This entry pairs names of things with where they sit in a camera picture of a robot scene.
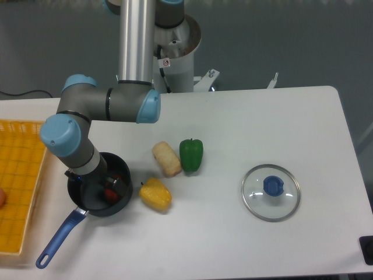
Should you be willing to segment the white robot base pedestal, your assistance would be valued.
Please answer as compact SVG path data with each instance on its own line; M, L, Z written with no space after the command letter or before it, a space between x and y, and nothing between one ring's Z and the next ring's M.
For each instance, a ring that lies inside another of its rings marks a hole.
M200 41L200 26L189 15L175 28L155 27L153 84L157 91L193 92L194 53Z

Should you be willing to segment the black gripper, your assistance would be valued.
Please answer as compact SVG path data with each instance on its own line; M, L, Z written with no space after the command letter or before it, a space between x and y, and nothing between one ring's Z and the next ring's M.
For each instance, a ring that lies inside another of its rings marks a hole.
M126 193L125 176L118 170L107 170L106 172L95 170L93 173L78 175L72 169L68 169L65 175L77 186L81 198L105 198L104 186L108 178L119 174L121 179L113 181L109 188L112 199L121 199Z

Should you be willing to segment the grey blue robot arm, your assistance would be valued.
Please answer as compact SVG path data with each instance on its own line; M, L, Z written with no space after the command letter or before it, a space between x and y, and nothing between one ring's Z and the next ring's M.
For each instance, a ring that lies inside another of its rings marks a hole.
M84 181L107 177L107 164L88 138L93 120L155 123L160 94L153 89L154 30L184 20L183 1L104 1L120 16L118 84L98 89L93 78L70 76L56 114L46 119L40 138L47 149Z

